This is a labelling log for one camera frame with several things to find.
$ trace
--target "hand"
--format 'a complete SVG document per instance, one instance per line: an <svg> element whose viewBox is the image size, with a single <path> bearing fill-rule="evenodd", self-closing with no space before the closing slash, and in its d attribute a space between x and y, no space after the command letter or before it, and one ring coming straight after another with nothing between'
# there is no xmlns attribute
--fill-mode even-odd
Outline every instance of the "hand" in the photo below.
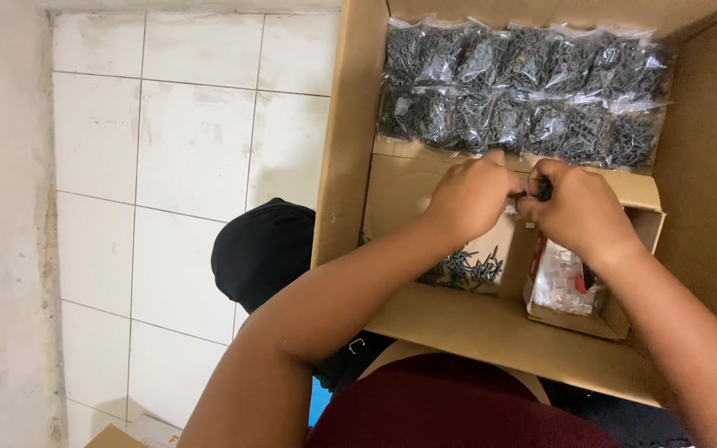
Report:
<svg viewBox="0 0 717 448"><path fill-rule="evenodd" d="M450 168L422 214L462 246L491 230L499 221L505 198L524 191L521 178L505 168L503 151L490 151L477 160Z"/></svg>
<svg viewBox="0 0 717 448"><path fill-rule="evenodd" d="M534 196L545 177L554 190L549 201L539 202ZM529 196L516 203L517 211L592 268L645 249L601 175L543 158L533 167L528 189Z"/></svg>

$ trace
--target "floor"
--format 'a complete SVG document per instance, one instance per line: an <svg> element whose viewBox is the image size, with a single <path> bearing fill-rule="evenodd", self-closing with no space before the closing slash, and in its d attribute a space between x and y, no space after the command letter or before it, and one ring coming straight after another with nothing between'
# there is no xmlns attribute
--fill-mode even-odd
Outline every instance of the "floor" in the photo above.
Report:
<svg viewBox="0 0 717 448"><path fill-rule="evenodd" d="M244 321L214 285L229 220L314 207L337 14L61 15L57 232L69 446L147 412L184 428Z"/></svg>

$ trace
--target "left hand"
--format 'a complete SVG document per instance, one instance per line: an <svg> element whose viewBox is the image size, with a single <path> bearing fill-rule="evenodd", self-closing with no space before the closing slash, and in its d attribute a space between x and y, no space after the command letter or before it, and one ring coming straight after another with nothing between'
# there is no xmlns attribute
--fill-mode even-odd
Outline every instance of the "left hand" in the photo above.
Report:
<svg viewBox="0 0 717 448"><path fill-rule="evenodd" d="M449 236L455 247L491 230L505 198L525 190L522 179L505 168L505 155L494 150L450 168L441 179L422 219Z"/></svg>

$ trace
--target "maroon shirt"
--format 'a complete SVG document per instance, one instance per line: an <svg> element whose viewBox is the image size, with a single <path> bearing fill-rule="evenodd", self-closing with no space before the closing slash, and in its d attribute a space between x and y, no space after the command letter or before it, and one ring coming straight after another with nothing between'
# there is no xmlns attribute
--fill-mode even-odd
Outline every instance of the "maroon shirt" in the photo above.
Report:
<svg viewBox="0 0 717 448"><path fill-rule="evenodd" d="M382 366L335 395L306 448L617 446L592 423L539 402L507 372L457 355Z"/></svg>

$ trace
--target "person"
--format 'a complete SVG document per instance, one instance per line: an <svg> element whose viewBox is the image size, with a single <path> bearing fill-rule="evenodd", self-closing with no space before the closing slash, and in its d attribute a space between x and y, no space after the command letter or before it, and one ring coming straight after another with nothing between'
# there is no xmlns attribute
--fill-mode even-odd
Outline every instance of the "person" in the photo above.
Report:
<svg viewBox="0 0 717 448"><path fill-rule="evenodd" d="M554 191L541 202L544 178ZM311 270L314 211L274 199L228 224L215 242L216 283L250 316L178 448L615 446L595 425L542 403L513 372L427 350L388 355L399 341L362 332L396 291L492 229L506 198L522 191L519 213L615 292L692 441L717 447L717 318L644 248L600 175L543 159L528 185L519 182L501 151L456 165L413 222ZM357 377L344 360L362 353L373 358L371 373L340 385L340 375ZM336 393L309 431L312 374Z"/></svg>

